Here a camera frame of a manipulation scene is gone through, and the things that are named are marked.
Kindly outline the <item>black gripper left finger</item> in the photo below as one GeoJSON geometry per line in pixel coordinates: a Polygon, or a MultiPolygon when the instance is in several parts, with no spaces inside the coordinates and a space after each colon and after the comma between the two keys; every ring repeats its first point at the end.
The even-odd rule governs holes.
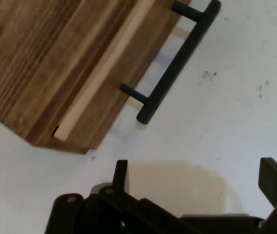
{"type": "Polygon", "coordinates": [[[128,192],[127,160],[118,160],[112,183],[84,198],[59,196],[47,223],[47,234],[195,234],[195,228],[148,199],[128,192]]]}

